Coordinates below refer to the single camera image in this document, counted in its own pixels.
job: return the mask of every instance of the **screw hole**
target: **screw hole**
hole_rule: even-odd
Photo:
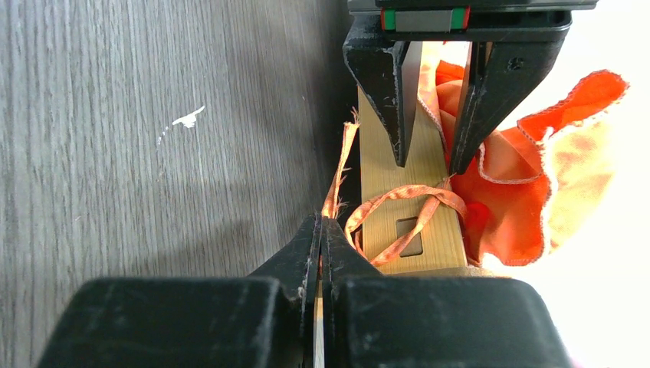
[[[508,71],[518,71],[524,66],[524,59],[521,57],[513,57],[508,61]]]

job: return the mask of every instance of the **wooden stick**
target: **wooden stick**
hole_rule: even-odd
[[[440,133],[420,106],[415,115],[411,149],[404,168],[395,164],[388,134],[360,90],[359,121],[362,201],[398,186],[436,186],[447,176]],[[363,223],[363,249],[368,259],[374,258],[409,230],[409,219],[418,216],[426,199],[422,196],[384,202]],[[422,244],[419,255],[418,241]],[[411,241],[402,257],[380,266],[379,270],[385,274],[401,274],[463,266],[467,266],[467,259],[458,217],[453,209],[440,205],[422,230],[420,239]]]

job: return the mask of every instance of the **square slot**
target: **square slot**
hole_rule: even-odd
[[[402,235],[408,234],[414,227],[416,222],[418,221],[417,217],[414,218],[404,218],[401,220],[397,220],[396,226],[397,226],[397,237],[399,238]],[[399,253],[399,257],[412,257],[414,255],[421,255],[423,252],[422,250],[422,236],[420,236],[420,233],[418,233],[409,243],[409,245],[406,245],[406,248]]]

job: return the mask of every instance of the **white paint spot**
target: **white paint spot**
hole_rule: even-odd
[[[176,125],[178,123],[181,123],[185,126],[185,128],[193,128],[195,123],[196,123],[196,115],[203,111],[205,109],[205,105],[201,106],[197,111],[193,113],[189,113],[185,115],[184,117],[180,117],[172,122],[172,125]]]
[[[184,117],[180,117],[174,121],[172,121],[172,125],[176,125],[178,123],[183,124],[186,128],[193,128],[196,125],[196,115],[199,114],[201,111],[205,109],[205,105],[201,106],[197,111],[193,113],[189,113],[185,115]],[[163,142],[163,137],[167,134],[167,131],[169,130],[169,126],[165,126],[165,129],[162,131],[162,134],[158,136],[158,139],[156,139],[156,145],[160,146],[160,143]]]

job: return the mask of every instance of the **wood grain table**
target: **wood grain table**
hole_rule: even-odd
[[[0,2],[0,366],[34,366],[89,279],[239,276],[287,242],[356,101],[348,21],[345,0]]]

